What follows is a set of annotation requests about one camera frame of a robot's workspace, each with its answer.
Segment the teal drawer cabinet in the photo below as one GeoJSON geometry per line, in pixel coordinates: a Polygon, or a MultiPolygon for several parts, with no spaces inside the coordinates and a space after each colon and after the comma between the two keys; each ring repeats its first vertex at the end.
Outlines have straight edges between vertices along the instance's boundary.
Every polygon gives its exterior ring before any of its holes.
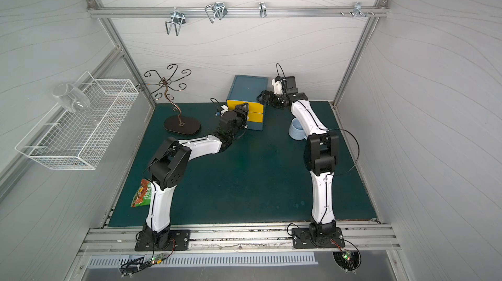
{"type": "MultiPolygon", "coordinates": [[[[264,105],[257,102],[257,96],[264,90],[267,90],[267,78],[254,77],[248,75],[236,75],[227,95],[227,106],[234,110],[236,105],[241,103],[249,104],[249,112],[265,112],[264,105]]],[[[264,123],[255,123],[247,121],[248,129],[262,131],[264,123]]]]}

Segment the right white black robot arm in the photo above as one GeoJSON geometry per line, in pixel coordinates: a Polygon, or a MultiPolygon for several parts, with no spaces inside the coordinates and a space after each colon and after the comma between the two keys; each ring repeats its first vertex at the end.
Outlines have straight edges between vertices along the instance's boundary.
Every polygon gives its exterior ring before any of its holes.
{"type": "Polygon", "coordinates": [[[335,235],[337,229],[332,207],[332,182],[339,154],[339,136],[320,121],[303,93],[275,95],[265,90],[257,100],[271,107],[289,107],[307,136],[304,162],[311,174],[313,192],[309,231],[312,242],[320,244],[335,235]]]}

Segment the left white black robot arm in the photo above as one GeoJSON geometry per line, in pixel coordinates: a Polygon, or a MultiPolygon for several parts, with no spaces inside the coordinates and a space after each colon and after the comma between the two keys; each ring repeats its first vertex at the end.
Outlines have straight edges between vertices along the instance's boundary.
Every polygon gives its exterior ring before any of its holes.
{"type": "Polygon", "coordinates": [[[246,127],[248,113],[249,104],[241,103],[223,113],[214,133],[186,141],[170,137],[159,147],[147,167],[152,201],[143,229],[154,243],[161,244],[169,238],[174,191],[184,177],[189,161],[227,150],[237,139],[237,133],[246,127]]]}

